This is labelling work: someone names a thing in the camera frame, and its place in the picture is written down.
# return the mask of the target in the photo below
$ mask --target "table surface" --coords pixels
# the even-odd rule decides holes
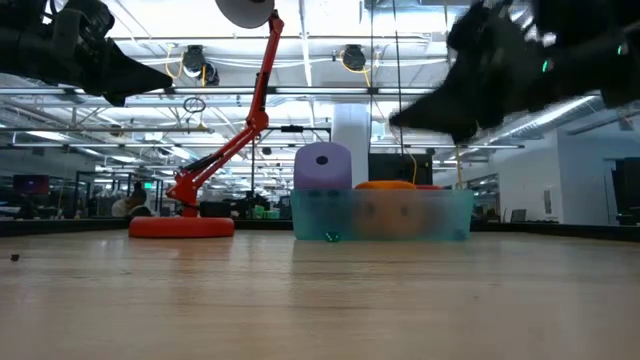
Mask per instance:
[[[631,243],[504,233],[0,239],[0,356],[637,360],[639,257]]]

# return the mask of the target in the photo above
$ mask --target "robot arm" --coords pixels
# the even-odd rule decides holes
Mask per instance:
[[[506,115],[600,91],[608,107],[640,99],[640,2],[532,0],[539,32],[556,43],[526,40],[511,5],[471,6],[451,30],[457,51],[444,83],[393,116],[395,126],[447,133],[455,143]]]
[[[283,28],[284,22],[278,16],[277,11],[274,11],[269,17],[269,42],[267,43],[262,68],[256,79],[255,92],[244,130],[215,153],[180,169],[175,177],[176,184],[167,191],[168,197],[176,199],[185,205],[182,216],[198,216],[196,202],[198,189],[269,126],[269,116],[265,112],[267,87]]]

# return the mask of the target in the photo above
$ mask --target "purple object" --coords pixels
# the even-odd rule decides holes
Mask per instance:
[[[351,153],[330,142],[304,146],[296,153],[295,189],[351,189]]]

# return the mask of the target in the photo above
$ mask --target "translucent blue container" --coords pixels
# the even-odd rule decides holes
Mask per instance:
[[[466,190],[294,190],[298,240],[462,241],[473,192]]]

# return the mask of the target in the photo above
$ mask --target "white pillar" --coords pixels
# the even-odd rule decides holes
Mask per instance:
[[[369,106],[336,104],[333,110],[331,136],[351,151],[353,186],[369,181]]]

